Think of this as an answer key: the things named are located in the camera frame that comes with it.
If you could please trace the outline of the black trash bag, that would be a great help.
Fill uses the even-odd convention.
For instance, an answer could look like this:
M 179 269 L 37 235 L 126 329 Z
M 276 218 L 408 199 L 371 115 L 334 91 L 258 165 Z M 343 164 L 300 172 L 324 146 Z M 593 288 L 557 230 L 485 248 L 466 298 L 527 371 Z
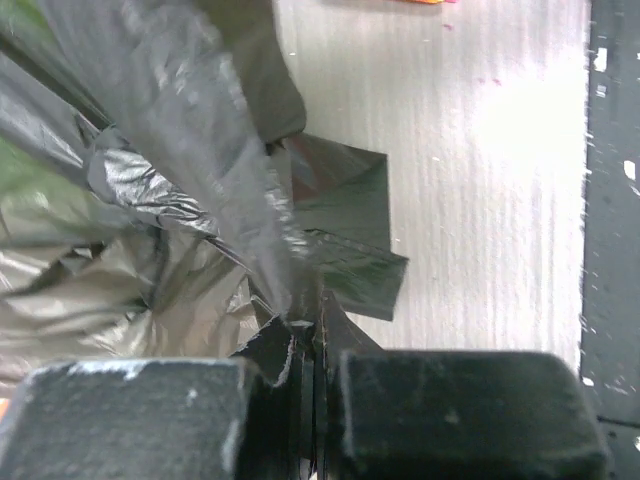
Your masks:
M 387 160 L 309 135 L 269 1 L 1 5 L 1 394 L 225 357 L 311 290 L 391 320 Z

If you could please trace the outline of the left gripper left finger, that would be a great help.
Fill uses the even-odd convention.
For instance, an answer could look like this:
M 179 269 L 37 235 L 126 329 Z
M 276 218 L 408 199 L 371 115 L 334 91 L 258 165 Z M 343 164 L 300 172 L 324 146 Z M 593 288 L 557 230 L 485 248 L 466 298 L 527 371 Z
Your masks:
M 289 393 L 247 359 L 97 360 L 30 374 L 5 479 L 295 479 Z

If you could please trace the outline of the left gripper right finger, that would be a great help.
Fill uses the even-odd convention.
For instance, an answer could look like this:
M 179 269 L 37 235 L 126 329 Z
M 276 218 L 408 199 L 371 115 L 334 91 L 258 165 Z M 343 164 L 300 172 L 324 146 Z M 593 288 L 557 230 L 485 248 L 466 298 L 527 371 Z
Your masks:
M 604 479 L 573 372 L 535 352 L 346 352 L 330 390 L 327 479 Z

